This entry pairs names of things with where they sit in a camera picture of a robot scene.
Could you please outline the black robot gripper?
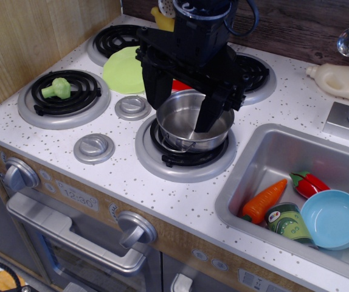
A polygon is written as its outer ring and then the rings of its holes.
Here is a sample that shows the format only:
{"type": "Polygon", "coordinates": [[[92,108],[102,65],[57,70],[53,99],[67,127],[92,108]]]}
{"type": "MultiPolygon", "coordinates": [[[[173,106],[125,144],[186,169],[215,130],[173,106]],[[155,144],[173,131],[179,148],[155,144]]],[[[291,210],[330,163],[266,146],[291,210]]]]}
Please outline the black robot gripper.
{"type": "Polygon", "coordinates": [[[210,131],[224,110],[238,109],[246,73],[231,56],[229,29],[237,1],[174,1],[174,32],[139,28],[137,60],[148,103],[158,110],[173,80],[205,94],[195,131],[210,131]]]}

